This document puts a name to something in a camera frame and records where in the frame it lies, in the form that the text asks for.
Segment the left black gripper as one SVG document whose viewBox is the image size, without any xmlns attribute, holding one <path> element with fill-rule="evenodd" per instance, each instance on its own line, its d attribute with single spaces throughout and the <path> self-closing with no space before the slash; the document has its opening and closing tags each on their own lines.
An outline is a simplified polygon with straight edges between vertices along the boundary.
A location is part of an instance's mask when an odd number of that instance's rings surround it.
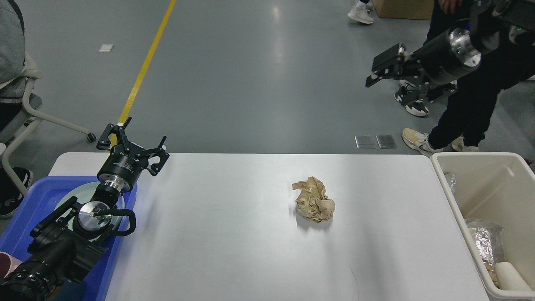
<svg viewBox="0 0 535 301">
<path fill-rule="evenodd" d="M 130 144 L 125 129 L 131 119 L 128 117 L 125 122 L 108 124 L 96 143 L 97 149 L 110 153 L 97 173 L 100 182 L 96 188 L 97 197 L 121 197 L 132 190 L 143 170 L 157 176 L 170 157 L 164 146 L 166 136 L 151 149 Z M 154 157 L 159 161 L 150 163 L 149 160 Z"/>
</svg>

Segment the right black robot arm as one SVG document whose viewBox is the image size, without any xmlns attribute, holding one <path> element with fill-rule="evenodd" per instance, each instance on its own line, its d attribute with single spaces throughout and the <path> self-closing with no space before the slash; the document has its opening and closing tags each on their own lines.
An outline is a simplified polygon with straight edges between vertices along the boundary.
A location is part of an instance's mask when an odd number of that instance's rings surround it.
<svg viewBox="0 0 535 301">
<path fill-rule="evenodd" d="M 448 97 L 457 92 L 452 82 L 476 71 L 483 55 L 505 40 L 533 45 L 533 0 L 476 0 L 469 19 L 459 20 L 420 49 L 408 53 L 398 43 L 374 57 L 365 85 L 371 87 L 383 79 L 413 84 L 402 105 Z"/>
</svg>

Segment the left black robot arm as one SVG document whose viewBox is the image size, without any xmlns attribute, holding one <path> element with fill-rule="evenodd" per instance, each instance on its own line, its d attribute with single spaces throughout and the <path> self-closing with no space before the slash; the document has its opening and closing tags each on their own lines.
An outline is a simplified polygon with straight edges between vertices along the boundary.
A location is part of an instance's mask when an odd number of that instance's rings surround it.
<svg viewBox="0 0 535 301">
<path fill-rule="evenodd" d="M 71 196 L 32 229 L 30 256 L 5 277 L 2 301 L 45 301 L 65 279 L 81 283 L 107 251 L 102 242 L 135 231 L 135 213 L 119 208 L 118 201 L 143 170 L 158 175 L 170 154 L 166 136 L 150 149 L 129 141 L 125 129 L 130 120 L 108 124 L 98 140 L 96 148 L 109 156 L 90 199 Z"/>
</svg>

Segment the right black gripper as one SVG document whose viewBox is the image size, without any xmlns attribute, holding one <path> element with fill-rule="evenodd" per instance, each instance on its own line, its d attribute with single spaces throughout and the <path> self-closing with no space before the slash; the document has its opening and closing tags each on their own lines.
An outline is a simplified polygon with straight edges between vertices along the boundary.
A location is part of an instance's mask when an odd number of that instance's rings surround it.
<svg viewBox="0 0 535 301">
<path fill-rule="evenodd" d="M 403 96 L 403 104 L 431 101 L 457 91 L 457 80 L 474 72 L 482 54 L 464 28 L 450 28 L 408 53 L 403 43 L 378 54 L 373 59 L 371 74 L 365 80 L 369 88 L 381 80 L 405 80 L 415 86 Z"/>
</svg>

